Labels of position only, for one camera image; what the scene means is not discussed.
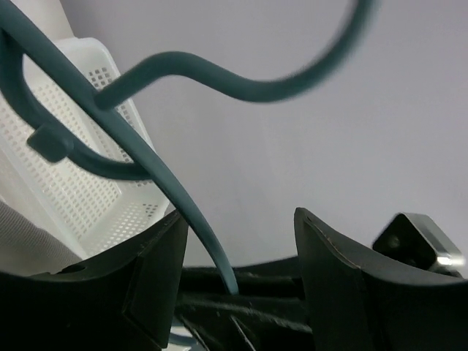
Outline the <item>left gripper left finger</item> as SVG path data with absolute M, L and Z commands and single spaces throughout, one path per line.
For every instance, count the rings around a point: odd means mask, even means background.
M 3 350 L 163 350 L 188 225 L 173 211 L 64 270 L 1 275 Z

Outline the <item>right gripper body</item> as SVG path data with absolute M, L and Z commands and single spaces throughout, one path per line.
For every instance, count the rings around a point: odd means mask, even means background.
M 434 220 L 417 213 L 397 213 L 372 249 L 393 260 L 447 276 L 460 276 L 467 259 Z

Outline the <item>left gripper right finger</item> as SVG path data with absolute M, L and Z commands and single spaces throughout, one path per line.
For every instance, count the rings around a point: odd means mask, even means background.
M 392 260 L 305 208 L 294 230 L 317 350 L 467 349 L 467 280 Z

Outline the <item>grey trousers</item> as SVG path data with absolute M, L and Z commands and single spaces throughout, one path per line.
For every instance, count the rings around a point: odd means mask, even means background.
M 1 203 L 1 271 L 18 276 L 57 273 L 81 259 L 49 232 Z

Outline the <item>blue hanger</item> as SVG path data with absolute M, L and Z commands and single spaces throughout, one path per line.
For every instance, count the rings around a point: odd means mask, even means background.
M 167 76 L 181 76 L 233 99 L 272 103 L 291 99 L 320 85 L 356 49 L 375 1 L 354 1 L 333 44 L 316 60 L 291 75 L 252 80 L 200 56 L 181 51 L 157 53 L 142 60 L 102 89 L 96 89 L 69 59 L 11 1 L 1 3 L 1 94 L 32 129 L 28 145 L 51 163 L 69 159 L 96 176 L 120 181 L 153 181 L 181 212 L 211 256 L 230 294 L 238 283 L 224 249 L 194 200 L 169 167 L 117 112 L 116 107 Z M 23 74 L 31 59 L 120 148 L 129 162 L 105 158 L 70 132 L 32 94 Z

